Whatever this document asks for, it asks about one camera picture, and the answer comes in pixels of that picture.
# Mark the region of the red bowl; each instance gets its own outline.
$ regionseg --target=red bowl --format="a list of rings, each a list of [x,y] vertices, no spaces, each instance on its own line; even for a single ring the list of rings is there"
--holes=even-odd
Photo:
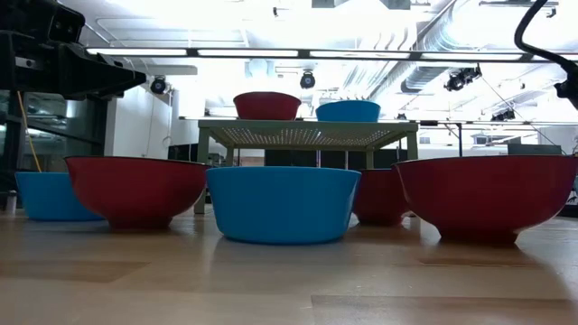
[[[409,208],[442,238],[513,243],[554,217],[572,189],[578,159],[493,156],[401,162]]]
[[[301,105],[299,98],[267,91],[241,94],[233,101],[240,118],[256,120],[293,121],[297,117],[297,109]]]
[[[362,224],[397,226],[408,211],[404,190],[395,170],[361,171],[353,212]]]
[[[117,230],[167,228],[205,188],[207,165],[125,157],[68,157],[80,203]]]

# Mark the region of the bowl rim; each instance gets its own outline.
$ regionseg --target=bowl rim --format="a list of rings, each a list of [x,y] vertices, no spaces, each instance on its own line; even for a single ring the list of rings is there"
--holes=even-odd
[[[102,158],[107,158],[107,159],[114,159],[114,160],[147,160],[147,161],[153,161],[153,162],[165,162],[165,163],[185,163],[185,164],[194,164],[194,165],[200,165],[200,166],[206,166],[206,167],[211,167],[210,165],[206,164],[206,163],[202,163],[202,162],[186,162],[186,161],[177,161],[177,160],[169,160],[169,159],[158,159],[158,158],[145,158],[145,157],[125,157],[125,156],[90,156],[90,155],[72,155],[72,156],[67,156],[64,157],[64,161],[67,161],[69,159],[75,159],[75,158],[89,158],[89,159],[102,159]]]
[[[573,155],[562,154],[512,154],[512,155],[489,155],[489,156],[467,156],[467,157],[443,157],[432,159],[416,159],[405,162],[396,162],[394,166],[410,164],[410,163],[425,163],[432,161],[450,161],[450,160],[486,160],[486,159],[512,159],[512,158],[558,158],[558,159],[578,159]]]
[[[317,109],[321,108],[321,107],[325,107],[325,106],[331,106],[334,104],[341,104],[341,103],[369,103],[369,104],[373,104],[375,106],[375,108],[379,108],[381,109],[381,105],[376,103],[376,102],[372,102],[370,100],[364,100],[364,99],[346,99],[346,100],[338,100],[338,101],[334,101],[331,103],[325,103],[323,105],[320,105],[319,107],[317,107],[315,109],[315,111],[317,111]]]
[[[363,169],[358,170],[358,172],[395,172],[395,168],[374,168],[374,169]]]
[[[344,170],[341,168],[326,168],[326,167],[301,167],[301,166],[232,166],[232,167],[217,167],[217,168],[211,168],[209,171],[207,172],[213,172],[213,171],[223,171],[223,170],[239,170],[239,169],[268,169],[268,170],[273,170],[273,169],[283,169],[283,170],[309,170],[309,171],[327,171],[327,172],[353,172],[356,174],[361,175],[361,172],[359,171],[353,171],[353,170]]]
[[[14,175],[32,175],[32,174],[69,175],[68,172],[14,172]]]
[[[295,96],[293,96],[293,95],[285,94],[285,93],[278,92],[278,91],[248,91],[248,92],[245,92],[245,93],[236,95],[236,96],[233,98],[233,102],[235,102],[235,101],[237,100],[237,98],[239,98],[239,97],[241,97],[241,96],[248,96],[248,95],[251,95],[251,94],[276,94],[276,95],[282,95],[282,96],[286,96],[286,97],[290,97],[290,98],[293,98],[293,99],[298,100],[298,101],[299,101],[299,105],[302,104],[301,99],[299,99],[299,98],[297,98],[297,97],[295,97]]]

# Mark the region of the table leg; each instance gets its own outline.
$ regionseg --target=table leg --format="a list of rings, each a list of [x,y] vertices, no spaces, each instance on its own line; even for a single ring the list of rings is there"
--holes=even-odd
[[[209,162],[209,129],[202,127],[199,129],[199,146],[197,149],[197,163]],[[203,190],[199,200],[195,204],[195,214],[205,213],[205,198],[207,192]]]
[[[407,159],[417,160],[417,133],[410,132],[407,134]]]
[[[232,167],[233,161],[235,160],[235,148],[228,147],[227,148],[227,159],[225,160],[225,166]]]
[[[365,152],[365,168],[374,169],[373,166],[373,151]]]

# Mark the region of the table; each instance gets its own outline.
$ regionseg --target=table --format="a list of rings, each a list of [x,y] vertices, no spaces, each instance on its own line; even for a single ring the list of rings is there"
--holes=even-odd
[[[227,148],[226,165],[233,165],[235,149],[328,150],[365,152],[373,168],[373,153],[407,138],[407,157],[417,159],[417,123],[350,123],[313,121],[218,120],[199,121],[197,162],[207,163],[209,139]],[[195,213],[205,212],[204,191]]]

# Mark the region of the security camera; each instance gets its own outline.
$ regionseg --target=security camera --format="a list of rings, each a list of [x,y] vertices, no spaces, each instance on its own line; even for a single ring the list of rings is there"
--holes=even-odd
[[[301,77],[300,85],[303,89],[310,89],[315,87],[315,77],[313,76],[313,72],[305,71]]]
[[[166,76],[155,76],[151,83],[151,91],[156,95],[164,95],[171,91],[172,86],[166,81]]]

